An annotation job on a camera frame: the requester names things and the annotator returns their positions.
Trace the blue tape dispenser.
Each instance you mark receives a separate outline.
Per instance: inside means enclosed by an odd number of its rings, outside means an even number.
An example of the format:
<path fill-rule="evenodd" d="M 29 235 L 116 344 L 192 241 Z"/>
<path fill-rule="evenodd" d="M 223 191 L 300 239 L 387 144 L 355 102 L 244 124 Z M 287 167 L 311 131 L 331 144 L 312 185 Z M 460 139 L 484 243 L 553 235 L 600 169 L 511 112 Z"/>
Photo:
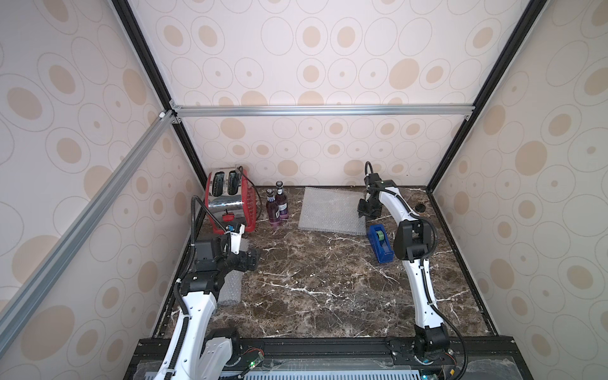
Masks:
<path fill-rule="evenodd" d="M 382 224 L 371 225 L 367 237 L 378 263 L 386 264 L 394 260 L 394 250 L 391 248 L 388 234 Z"/>

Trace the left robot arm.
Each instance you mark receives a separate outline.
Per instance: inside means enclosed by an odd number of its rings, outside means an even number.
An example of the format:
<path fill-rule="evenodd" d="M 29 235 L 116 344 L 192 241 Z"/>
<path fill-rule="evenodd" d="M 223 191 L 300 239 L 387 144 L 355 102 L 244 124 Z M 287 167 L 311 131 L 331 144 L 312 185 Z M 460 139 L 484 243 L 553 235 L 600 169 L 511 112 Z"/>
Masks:
<path fill-rule="evenodd" d="M 185 272 L 174 283 L 179 319 L 156 379 L 220 379 L 225 367 L 245 364 L 233 379 L 242 379 L 256 367 L 263 354 L 253 350 L 253 359 L 244 359 L 235 329 L 223 329 L 206 336 L 226 277 L 231 272 L 252 272 L 259 253 L 242 247 L 242 234 L 228 232 L 193 240 Z"/>

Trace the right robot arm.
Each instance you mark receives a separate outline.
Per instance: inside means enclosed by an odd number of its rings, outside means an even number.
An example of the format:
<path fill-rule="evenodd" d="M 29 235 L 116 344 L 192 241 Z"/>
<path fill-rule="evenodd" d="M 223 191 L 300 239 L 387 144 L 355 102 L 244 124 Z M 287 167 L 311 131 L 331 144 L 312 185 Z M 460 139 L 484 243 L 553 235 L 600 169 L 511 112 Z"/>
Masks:
<path fill-rule="evenodd" d="M 450 347 L 448 324 L 437 307 L 430 276 L 429 259 L 436 250 L 437 229 L 405 201 L 392 180 L 368 173 L 364 183 L 367 194 L 359 201 L 359 214 L 376 219 L 385 208 L 397 223 L 394 255 L 407 272 L 415 308 L 413 352 L 425 363 Z"/>

